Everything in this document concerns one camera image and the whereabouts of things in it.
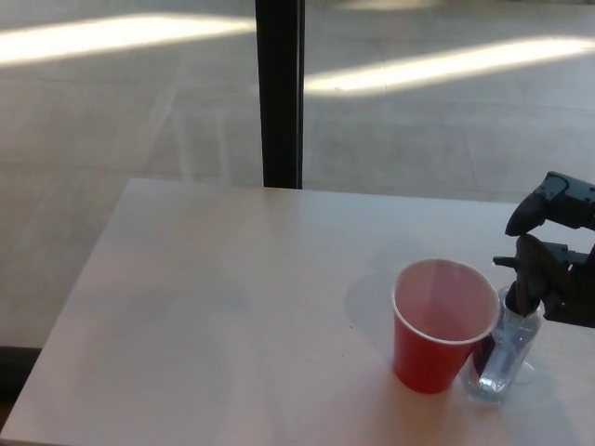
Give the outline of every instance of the plastic cup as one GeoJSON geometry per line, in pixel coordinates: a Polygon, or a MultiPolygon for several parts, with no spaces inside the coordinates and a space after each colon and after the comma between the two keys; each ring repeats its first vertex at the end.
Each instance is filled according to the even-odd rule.
{"type": "Polygon", "coordinates": [[[409,265],[392,294],[394,372],[409,388],[450,387],[476,344],[496,326],[496,290],[475,269],[450,260],[409,265]]]}

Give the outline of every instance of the cup rim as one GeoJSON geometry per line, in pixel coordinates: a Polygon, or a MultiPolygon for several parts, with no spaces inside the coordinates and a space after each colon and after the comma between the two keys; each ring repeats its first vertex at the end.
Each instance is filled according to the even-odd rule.
{"type": "Polygon", "coordinates": [[[490,281],[488,281],[488,279],[481,274],[477,269],[475,269],[474,267],[471,267],[470,265],[467,265],[466,263],[463,262],[458,262],[456,260],[450,260],[447,258],[439,258],[439,257],[432,257],[432,258],[425,258],[422,260],[418,260],[416,262],[410,263],[409,265],[407,265],[404,269],[401,270],[401,272],[399,273],[399,275],[397,276],[397,280],[396,282],[392,285],[392,292],[390,293],[390,302],[392,304],[392,309],[395,313],[395,315],[399,318],[399,320],[405,325],[405,327],[407,327],[409,330],[411,330],[412,332],[414,332],[415,334],[431,341],[431,342],[435,342],[438,344],[443,344],[446,346],[466,346],[469,344],[473,344],[477,341],[482,340],[483,338],[485,338],[486,336],[488,336],[495,328],[496,328],[496,324],[498,322],[498,317],[500,315],[500,302],[499,302],[499,298],[498,298],[498,294],[496,291],[496,288],[492,285],[492,283],[490,281]],[[488,325],[488,327],[481,333],[478,334],[477,336],[472,337],[471,339],[466,339],[463,341],[449,341],[447,339],[440,339],[438,337],[433,337],[430,336],[428,334],[425,334],[421,331],[419,331],[416,327],[414,327],[413,325],[411,325],[403,316],[403,314],[401,314],[401,311],[399,311],[399,309],[397,308],[397,302],[395,300],[395,296],[396,296],[396,292],[397,292],[397,284],[399,283],[399,277],[401,277],[401,275],[406,272],[408,269],[412,268],[412,267],[416,267],[419,266],[423,263],[430,263],[430,262],[444,262],[444,263],[448,263],[450,265],[454,265],[457,266],[459,268],[465,269],[468,272],[470,272],[471,274],[479,277],[480,279],[482,279],[487,286],[490,288],[490,290],[492,291],[492,297],[494,299],[494,307],[495,307],[495,311],[494,311],[494,317],[492,318],[492,321],[490,322],[490,324],[488,325]]]}

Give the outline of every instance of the bottle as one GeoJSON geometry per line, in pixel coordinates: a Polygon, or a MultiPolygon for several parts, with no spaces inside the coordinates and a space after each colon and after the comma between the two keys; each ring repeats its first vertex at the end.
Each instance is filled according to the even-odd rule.
{"type": "Polygon", "coordinates": [[[471,353],[461,371],[464,388],[478,402],[498,404],[503,400],[541,327],[541,306],[526,316],[511,309],[515,285],[498,292],[496,328],[471,353]]]}

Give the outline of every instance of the table surface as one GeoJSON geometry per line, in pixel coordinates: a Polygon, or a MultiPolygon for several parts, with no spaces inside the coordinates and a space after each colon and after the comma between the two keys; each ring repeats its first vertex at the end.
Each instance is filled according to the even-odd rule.
{"type": "MultiPolygon", "coordinates": [[[[390,371],[389,293],[425,257],[495,286],[513,204],[132,180],[2,439],[72,445],[595,444],[595,331],[545,322],[497,409],[390,371]]],[[[592,233],[536,234],[587,251],[592,233]]]]}

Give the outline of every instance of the floor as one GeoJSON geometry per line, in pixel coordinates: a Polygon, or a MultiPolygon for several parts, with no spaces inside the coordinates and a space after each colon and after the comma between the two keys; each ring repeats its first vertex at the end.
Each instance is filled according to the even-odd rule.
{"type": "MultiPolygon", "coordinates": [[[[307,0],[305,187],[595,181],[595,7],[307,0]]],[[[41,347],[131,177],[259,185],[252,0],[0,0],[0,344],[41,347]]]]}

